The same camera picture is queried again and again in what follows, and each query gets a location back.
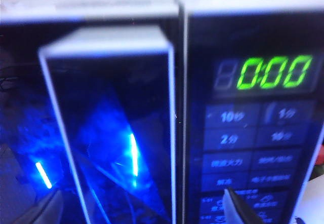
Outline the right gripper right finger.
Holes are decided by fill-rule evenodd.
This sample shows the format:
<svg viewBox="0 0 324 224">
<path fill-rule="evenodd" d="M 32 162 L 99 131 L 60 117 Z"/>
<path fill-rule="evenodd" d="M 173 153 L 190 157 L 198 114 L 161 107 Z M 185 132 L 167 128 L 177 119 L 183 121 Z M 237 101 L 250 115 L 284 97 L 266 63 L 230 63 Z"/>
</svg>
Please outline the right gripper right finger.
<svg viewBox="0 0 324 224">
<path fill-rule="evenodd" d="M 232 188 L 224 189 L 223 209 L 226 223 L 264 224 L 261 217 Z"/>
</svg>

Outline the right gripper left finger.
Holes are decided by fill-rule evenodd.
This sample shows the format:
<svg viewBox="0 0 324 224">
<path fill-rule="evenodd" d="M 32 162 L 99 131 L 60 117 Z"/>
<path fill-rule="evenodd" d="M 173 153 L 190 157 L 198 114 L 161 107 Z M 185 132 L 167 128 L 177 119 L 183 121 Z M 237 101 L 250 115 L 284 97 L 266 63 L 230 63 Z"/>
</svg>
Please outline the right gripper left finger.
<svg viewBox="0 0 324 224">
<path fill-rule="evenodd" d="M 60 223 L 63 209 L 62 192 L 53 190 L 14 220 L 14 223 Z"/>
</svg>

